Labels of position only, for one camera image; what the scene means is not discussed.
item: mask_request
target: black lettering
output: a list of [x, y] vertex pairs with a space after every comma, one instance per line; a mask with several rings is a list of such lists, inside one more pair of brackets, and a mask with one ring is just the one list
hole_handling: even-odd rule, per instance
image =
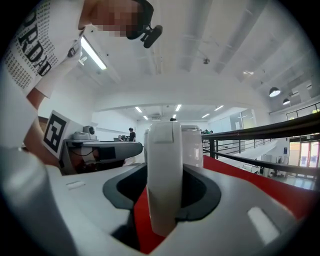
[[45, 58], [44, 59], [41, 59], [40, 61], [39, 61], [39, 63], [37, 63], [37, 64], [35, 64], [35, 65], [33, 65], [34, 67], [36, 67], [36, 66], [39, 66], [39, 68], [38, 68], [38, 70], [41, 68], [41, 66], [45, 63], [45, 61], [47, 60], [47, 55], [45, 56]]
[[34, 23], [34, 22], [36, 21], [36, 18], [37, 18], [37, 10], [34, 10], [33, 12], [31, 12], [31, 13], [29, 14], [28, 17], [26, 17], [23, 25], [24, 25], [25, 27], [30, 26], [32, 23]]
[[27, 45], [32, 44], [37, 38], [38, 38], [38, 28], [37, 28], [37, 25], [35, 25], [34, 28], [30, 29], [28, 33], [26, 33], [24, 36], [18, 39], [19, 44], [21, 46], [23, 44], [23, 47], [22, 47], [23, 53], [25, 53], [27, 49]]
[[51, 69], [51, 65], [50, 65], [50, 63], [47, 61], [47, 62], [40, 68], [38, 74], [43, 77], [46, 73], [48, 73], [48, 72], [50, 71], [50, 69]]
[[30, 62], [34, 63], [34, 62], [37, 62], [38, 60], [40, 60], [43, 52], [44, 52], [44, 49], [41, 46], [40, 42], [38, 41], [38, 43], [25, 56], [29, 59]]

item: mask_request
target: white ceiling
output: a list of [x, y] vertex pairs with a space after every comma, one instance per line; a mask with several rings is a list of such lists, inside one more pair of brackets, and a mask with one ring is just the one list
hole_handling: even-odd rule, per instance
[[[181, 101], [195, 97], [195, 92], [185, 84], [163, 84], [160, 87], [157, 84], [152, 87], [153, 78], [170, 74], [182, 77], [188, 74], [219, 81], [213, 82], [211, 88], [200, 79], [193, 82], [196, 90], [204, 92], [205, 95], [199, 96], [203, 98], [217, 94], [218, 87], [225, 87], [234, 81], [234, 89], [227, 89], [229, 95], [238, 94], [238, 100], [232, 99], [234, 106], [244, 107], [241, 104], [248, 102], [248, 98], [240, 95], [239, 90], [250, 90], [265, 100], [262, 104], [259, 97], [250, 96], [251, 108], [255, 104], [260, 108], [265, 105], [270, 111], [284, 108], [283, 99], [298, 85], [306, 81], [319, 81], [315, 80], [319, 63], [313, 47], [294, 19], [274, 1], [149, 1], [155, 10], [151, 25], [163, 26], [163, 34], [150, 49], [145, 49], [139, 39], [130, 41], [112, 37], [108, 32], [97, 31], [94, 27], [85, 31], [85, 37], [108, 68], [100, 70], [88, 57], [84, 66], [79, 63], [73, 73], [99, 91], [100, 101], [105, 103], [104, 109], [108, 108], [110, 100], [107, 99], [112, 98], [113, 94], [122, 95], [122, 106], [130, 105], [128, 102], [133, 93], [143, 93], [144, 99], [156, 95], [152, 102], [139, 99], [138, 103], [142, 105], [175, 104], [176, 101], [167, 99], [168, 95], [177, 92], [177, 95], [183, 95]], [[210, 63], [204, 64], [204, 58], [210, 59]], [[146, 87], [140, 81], [151, 82]], [[281, 95], [270, 99], [269, 90], [274, 86], [281, 89]], [[312, 90], [309, 90], [312, 97], [320, 94], [319, 86], [319, 83], [312, 85]], [[162, 87], [167, 95], [159, 93]], [[215, 97], [220, 98], [217, 105], [231, 106], [230, 102], [225, 103], [228, 95]], [[291, 104], [300, 102], [300, 97], [296, 96]], [[207, 101], [205, 104], [209, 105], [208, 108], [212, 107]]]
[[176, 111], [177, 105], [157, 105], [157, 106], [140, 106], [142, 113], [139, 113], [134, 107], [122, 108], [117, 111], [134, 120], [145, 120], [147, 116], [149, 120], [161, 119], [169, 120], [176, 114], [179, 121], [208, 121], [209, 119], [220, 115], [230, 109], [224, 106], [215, 111], [218, 105], [182, 105], [179, 111]]

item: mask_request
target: doorway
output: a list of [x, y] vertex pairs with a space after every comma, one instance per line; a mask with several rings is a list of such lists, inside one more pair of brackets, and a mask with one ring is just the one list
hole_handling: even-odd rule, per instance
[[[301, 142], [298, 166], [318, 167], [319, 166], [319, 141]], [[315, 179], [313, 175], [296, 174], [297, 178]]]

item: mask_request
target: ceiling light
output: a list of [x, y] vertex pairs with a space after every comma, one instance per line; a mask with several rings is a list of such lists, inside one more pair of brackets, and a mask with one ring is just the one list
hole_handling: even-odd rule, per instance
[[135, 109], [138, 110], [139, 113], [142, 113], [141, 109], [138, 106], [136, 106]]
[[214, 111], [217, 111], [217, 110], [221, 109], [223, 106], [224, 105], [221, 105], [221, 106], [217, 107]]
[[280, 94], [280, 90], [277, 87], [272, 87], [269, 92], [270, 97], [275, 97]]
[[290, 103], [290, 100], [288, 100], [287, 98], [285, 98], [284, 100], [283, 100], [283, 105], [287, 105], [287, 104], [289, 104]]
[[81, 46], [90, 55], [90, 57], [94, 60], [94, 62], [100, 67], [100, 69], [105, 70], [107, 68], [106, 65], [103, 63], [103, 61], [96, 54], [94, 49], [92, 49], [92, 47], [87, 42], [84, 36], [81, 38]]
[[179, 111], [179, 109], [181, 108], [181, 104], [179, 104], [177, 107], [176, 107], [176, 109], [175, 109], [175, 111]]
[[243, 74], [248, 74], [248, 75], [252, 76], [254, 74], [254, 72], [243, 71]]

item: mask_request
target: metal railing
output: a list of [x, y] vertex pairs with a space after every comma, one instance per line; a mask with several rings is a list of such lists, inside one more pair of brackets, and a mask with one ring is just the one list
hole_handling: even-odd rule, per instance
[[301, 167], [272, 163], [234, 155], [248, 149], [254, 149], [272, 143], [273, 139], [276, 138], [305, 136], [319, 132], [320, 112], [289, 121], [250, 129], [204, 134], [202, 135], [203, 152], [209, 153], [212, 158], [218, 159], [218, 157], [224, 157], [261, 168], [269, 168], [293, 174], [319, 176], [320, 168], [318, 167]]

